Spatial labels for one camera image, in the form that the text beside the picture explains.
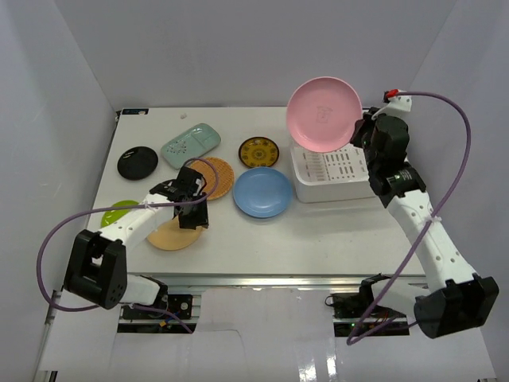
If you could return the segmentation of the black round plate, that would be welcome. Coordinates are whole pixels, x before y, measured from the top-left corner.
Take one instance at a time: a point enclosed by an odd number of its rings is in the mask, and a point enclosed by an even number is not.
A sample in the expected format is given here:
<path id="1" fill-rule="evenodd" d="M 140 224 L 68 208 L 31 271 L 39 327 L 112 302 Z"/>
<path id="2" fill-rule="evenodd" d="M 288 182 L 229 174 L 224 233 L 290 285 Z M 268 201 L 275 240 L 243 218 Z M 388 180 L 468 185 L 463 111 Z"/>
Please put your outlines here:
<path id="1" fill-rule="evenodd" d="M 158 165 L 157 153 L 147 146 L 125 151 L 117 162 L 117 171 L 129 181 L 139 181 L 151 175 Z"/>

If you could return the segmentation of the yellow black patterned plate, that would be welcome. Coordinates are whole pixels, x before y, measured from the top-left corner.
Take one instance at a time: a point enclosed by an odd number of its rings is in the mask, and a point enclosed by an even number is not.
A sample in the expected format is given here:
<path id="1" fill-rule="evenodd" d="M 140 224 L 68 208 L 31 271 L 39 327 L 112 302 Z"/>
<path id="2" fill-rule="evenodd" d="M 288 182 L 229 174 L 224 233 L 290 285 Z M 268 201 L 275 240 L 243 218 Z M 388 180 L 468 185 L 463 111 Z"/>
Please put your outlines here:
<path id="1" fill-rule="evenodd" d="M 240 145 L 238 156 L 247 168 L 271 167 L 278 161 L 280 150 L 278 145 L 267 137 L 251 137 Z"/>

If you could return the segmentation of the aluminium table frame rail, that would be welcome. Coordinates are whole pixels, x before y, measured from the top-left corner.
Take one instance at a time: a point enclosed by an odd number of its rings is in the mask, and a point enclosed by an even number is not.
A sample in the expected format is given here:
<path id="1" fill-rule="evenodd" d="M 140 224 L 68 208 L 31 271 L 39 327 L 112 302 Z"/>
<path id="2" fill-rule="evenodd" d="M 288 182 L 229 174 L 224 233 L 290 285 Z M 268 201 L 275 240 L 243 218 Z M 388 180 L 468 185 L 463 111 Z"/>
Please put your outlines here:
<path id="1" fill-rule="evenodd" d="M 350 287 L 368 278 L 361 276 L 241 276 L 241 275 L 151 275 L 170 287 Z"/>

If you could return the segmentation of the white plastic bin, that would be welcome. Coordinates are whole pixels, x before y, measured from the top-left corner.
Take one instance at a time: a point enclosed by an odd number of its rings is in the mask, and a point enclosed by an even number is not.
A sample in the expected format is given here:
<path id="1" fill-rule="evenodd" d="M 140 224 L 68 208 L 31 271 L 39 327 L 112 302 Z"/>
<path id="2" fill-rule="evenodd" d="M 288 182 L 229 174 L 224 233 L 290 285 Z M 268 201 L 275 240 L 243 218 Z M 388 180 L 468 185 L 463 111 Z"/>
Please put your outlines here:
<path id="1" fill-rule="evenodd" d="M 294 144 L 290 148 L 293 183 L 303 203 L 371 198 L 367 164 L 361 149 L 348 144 L 328 153 L 316 153 Z"/>

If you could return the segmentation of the tan round plate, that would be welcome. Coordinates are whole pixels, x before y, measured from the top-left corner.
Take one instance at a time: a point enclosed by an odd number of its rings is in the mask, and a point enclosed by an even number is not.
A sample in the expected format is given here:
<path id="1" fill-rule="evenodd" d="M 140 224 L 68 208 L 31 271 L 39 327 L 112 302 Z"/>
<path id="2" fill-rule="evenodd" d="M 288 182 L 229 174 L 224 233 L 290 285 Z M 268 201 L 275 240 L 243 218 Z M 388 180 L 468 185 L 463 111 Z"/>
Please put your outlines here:
<path id="1" fill-rule="evenodd" d="M 203 230 L 202 227 L 196 229 L 180 228 L 179 220 L 174 218 L 160 225 L 146 239 L 151 245 L 160 250 L 178 251 L 196 242 Z"/>

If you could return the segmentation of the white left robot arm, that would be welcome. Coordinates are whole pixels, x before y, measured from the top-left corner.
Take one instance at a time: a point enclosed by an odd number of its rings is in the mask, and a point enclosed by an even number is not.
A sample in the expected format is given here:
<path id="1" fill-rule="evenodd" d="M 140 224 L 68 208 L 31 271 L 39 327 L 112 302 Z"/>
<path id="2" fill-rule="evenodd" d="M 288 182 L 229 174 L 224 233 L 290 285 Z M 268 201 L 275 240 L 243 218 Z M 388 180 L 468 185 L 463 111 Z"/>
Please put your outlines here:
<path id="1" fill-rule="evenodd" d="M 127 254 L 162 224 L 176 218 L 181 229 L 208 227 L 204 176 L 188 167 L 155 185 L 145 199 L 114 223 L 96 232 L 83 230 L 72 247 L 64 289 L 109 310 L 140 304 L 150 317 L 162 316 L 168 298 L 154 279 L 130 275 Z"/>

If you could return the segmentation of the blue label sticker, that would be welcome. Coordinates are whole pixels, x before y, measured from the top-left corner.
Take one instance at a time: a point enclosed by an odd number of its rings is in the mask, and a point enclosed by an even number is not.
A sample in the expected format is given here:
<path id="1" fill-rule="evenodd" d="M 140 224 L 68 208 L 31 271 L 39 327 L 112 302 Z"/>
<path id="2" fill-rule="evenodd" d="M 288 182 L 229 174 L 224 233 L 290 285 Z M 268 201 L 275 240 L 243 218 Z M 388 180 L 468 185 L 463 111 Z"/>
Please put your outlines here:
<path id="1" fill-rule="evenodd" d="M 148 108 L 124 108 L 121 112 L 122 115 L 147 115 Z"/>

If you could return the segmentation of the blue round plate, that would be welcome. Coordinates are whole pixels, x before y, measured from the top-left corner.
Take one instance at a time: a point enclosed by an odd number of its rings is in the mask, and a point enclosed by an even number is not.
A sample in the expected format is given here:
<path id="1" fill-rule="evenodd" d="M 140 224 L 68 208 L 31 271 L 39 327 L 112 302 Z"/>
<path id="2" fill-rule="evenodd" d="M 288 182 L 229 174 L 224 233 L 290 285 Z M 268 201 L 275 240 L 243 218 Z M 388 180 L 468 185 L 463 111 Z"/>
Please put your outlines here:
<path id="1" fill-rule="evenodd" d="M 266 219 L 286 211 L 293 200 L 289 178 L 270 167 L 247 170 L 234 184 L 236 206 L 248 216 Z"/>

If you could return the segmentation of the lime green round plate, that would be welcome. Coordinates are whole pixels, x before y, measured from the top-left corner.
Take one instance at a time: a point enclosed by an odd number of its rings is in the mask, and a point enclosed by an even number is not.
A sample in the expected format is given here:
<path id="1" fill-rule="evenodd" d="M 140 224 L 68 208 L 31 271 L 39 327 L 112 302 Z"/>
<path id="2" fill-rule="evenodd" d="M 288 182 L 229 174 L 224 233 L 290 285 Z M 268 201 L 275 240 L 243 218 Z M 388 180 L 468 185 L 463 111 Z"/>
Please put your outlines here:
<path id="1" fill-rule="evenodd" d="M 113 204 L 114 209 L 108 210 L 103 214 L 103 216 L 101 218 L 100 227 L 105 228 L 105 227 L 115 223 L 123 216 L 125 216 L 130 211 L 129 209 L 126 209 L 126 206 L 138 205 L 138 204 L 139 204 L 138 201 L 133 201 L 133 200 L 122 200 L 122 201 L 118 201 L 118 202 L 114 203 Z"/>

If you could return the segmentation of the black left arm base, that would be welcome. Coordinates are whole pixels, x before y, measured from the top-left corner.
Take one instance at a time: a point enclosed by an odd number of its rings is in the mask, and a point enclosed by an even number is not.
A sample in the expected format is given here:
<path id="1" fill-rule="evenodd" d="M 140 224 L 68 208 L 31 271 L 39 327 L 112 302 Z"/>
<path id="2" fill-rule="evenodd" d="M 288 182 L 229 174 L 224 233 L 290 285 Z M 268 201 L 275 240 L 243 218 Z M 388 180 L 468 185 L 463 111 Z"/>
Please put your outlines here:
<path id="1" fill-rule="evenodd" d="M 191 294 L 164 295 L 152 310 L 121 309 L 118 332 L 144 334 L 190 334 L 196 328 L 197 317 L 193 315 L 193 296 Z"/>

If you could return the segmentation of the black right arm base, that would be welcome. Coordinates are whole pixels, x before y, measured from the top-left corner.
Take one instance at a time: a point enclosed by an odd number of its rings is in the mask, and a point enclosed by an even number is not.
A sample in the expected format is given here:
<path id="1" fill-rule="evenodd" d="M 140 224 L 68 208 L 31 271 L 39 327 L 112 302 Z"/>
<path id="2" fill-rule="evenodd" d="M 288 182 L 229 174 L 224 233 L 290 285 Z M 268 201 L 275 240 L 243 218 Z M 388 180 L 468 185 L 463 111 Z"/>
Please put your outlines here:
<path id="1" fill-rule="evenodd" d="M 371 304 L 371 300 L 372 297 L 362 291 L 361 287 L 352 293 L 331 293 L 324 300 L 324 304 L 332 309 L 335 337 L 347 338 L 351 334 L 363 312 Z M 369 332 L 386 322 L 390 323 L 380 331 L 371 333 L 370 337 L 408 336 L 410 334 L 410 323 L 407 316 L 384 306 L 376 306 L 373 309 L 359 327 L 358 334 Z"/>

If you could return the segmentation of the pink round plate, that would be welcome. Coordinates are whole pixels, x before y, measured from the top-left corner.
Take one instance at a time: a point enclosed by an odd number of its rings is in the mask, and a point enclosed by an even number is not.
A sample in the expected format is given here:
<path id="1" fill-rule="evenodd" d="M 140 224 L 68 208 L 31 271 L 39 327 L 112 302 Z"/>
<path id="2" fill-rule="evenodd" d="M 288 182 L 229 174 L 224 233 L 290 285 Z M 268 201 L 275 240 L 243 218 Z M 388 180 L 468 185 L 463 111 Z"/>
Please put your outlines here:
<path id="1" fill-rule="evenodd" d="M 362 116 L 355 89 L 339 78 L 322 76 L 293 92 L 286 108 L 286 127 L 298 145 L 327 153 L 349 144 L 355 123 Z"/>

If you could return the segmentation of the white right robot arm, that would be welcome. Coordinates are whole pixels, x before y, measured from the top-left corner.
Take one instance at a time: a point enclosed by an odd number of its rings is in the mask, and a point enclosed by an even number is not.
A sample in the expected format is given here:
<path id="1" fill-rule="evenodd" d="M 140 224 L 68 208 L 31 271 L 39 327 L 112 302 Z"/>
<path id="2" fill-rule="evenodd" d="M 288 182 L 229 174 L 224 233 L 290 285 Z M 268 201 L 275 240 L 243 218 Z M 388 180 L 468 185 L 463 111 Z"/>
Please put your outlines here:
<path id="1" fill-rule="evenodd" d="M 371 276 L 359 287 L 360 310 L 371 318 L 387 308 L 412 316 L 429 338 L 481 327 L 499 287 L 492 277 L 481 277 L 450 239 L 424 181 L 407 161 L 409 141 L 408 125 L 377 107 L 363 113 L 351 139 L 363 150 L 371 189 L 410 241 L 427 287 L 388 275 Z"/>

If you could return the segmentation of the pale green rectangular dish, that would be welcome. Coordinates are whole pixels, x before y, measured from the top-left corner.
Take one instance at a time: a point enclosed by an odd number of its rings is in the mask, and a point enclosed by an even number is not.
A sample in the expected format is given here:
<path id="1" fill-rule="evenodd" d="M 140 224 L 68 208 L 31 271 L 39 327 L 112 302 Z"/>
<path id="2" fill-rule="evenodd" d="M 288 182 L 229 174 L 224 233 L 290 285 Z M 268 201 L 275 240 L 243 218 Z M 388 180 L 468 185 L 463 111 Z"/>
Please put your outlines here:
<path id="1" fill-rule="evenodd" d="M 189 159 L 199 158 L 221 143 L 219 133 L 206 123 L 189 128 L 161 147 L 161 156 L 174 169 L 180 169 Z"/>

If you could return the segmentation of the woven wicker round plate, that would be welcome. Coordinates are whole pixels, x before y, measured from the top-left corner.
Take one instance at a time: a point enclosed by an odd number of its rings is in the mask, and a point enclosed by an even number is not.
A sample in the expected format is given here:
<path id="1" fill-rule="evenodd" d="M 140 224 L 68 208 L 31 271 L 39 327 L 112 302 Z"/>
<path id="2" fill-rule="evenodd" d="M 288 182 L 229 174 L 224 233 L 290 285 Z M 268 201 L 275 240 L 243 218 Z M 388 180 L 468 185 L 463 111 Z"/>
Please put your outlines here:
<path id="1" fill-rule="evenodd" d="M 209 165 L 202 161 L 194 161 L 188 165 L 188 167 L 203 175 L 207 183 L 204 192 L 208 195 L 208 201 L 214 201 L 224 197 L 231 190 L 234 185 L 235 175 L 230 164 L 221 158 L 206 157 L 204 160 L 210 162 L 219 175 L 219 184 L 216 186 L 214 192 L 212 192 L 212 188 L 216 184 L 216 174 Z"/>

